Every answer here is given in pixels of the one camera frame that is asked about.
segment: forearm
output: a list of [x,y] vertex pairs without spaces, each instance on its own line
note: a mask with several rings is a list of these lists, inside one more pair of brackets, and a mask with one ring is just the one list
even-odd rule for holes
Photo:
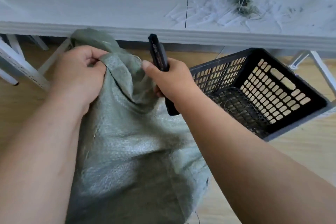
[[243,223],[335,218],[333,186],[249,132],[202,92],[191,96],[176,107]]
[[2,223],[63,223],[75,168],[82,108],[47,100],[0,161]]

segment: crate bottom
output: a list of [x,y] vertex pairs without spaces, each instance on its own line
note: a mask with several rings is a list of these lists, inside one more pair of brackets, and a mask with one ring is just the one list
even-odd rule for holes
[[244,127],[261,139],[267,137],[270,123],[237,87],[227,87],[208,94],[208,97]]

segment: woven plastic bag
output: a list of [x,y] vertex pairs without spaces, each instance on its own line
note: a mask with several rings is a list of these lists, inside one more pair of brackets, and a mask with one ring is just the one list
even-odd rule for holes
[[107,33],[77,30],[73,46],[109,53],[98,98],[83,117],[67,223],[184,223],[210,171],[183,120],[169,116],[141,60]]

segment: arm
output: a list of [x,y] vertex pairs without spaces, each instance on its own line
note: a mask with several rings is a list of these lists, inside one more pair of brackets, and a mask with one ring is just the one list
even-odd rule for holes
[[184,63],[169,63],[169,72],[149,62],[143,68],[182,114],[242,223],[335,222],[335,187],[234,120],[199,90]]
[[105,53],[88,46],[65,53],[45,102],[3,152],[1,223],[64,223],[79,126],[102,86],[105,65],[97,58]]

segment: person's left hand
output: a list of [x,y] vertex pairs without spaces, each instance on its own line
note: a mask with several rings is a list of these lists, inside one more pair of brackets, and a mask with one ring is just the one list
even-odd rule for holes
[[80,104],[85,114],[102,88],[106,67],[98,58],[106,53],[83,45],[62,54],[55,69],[49,98],[60,97]]

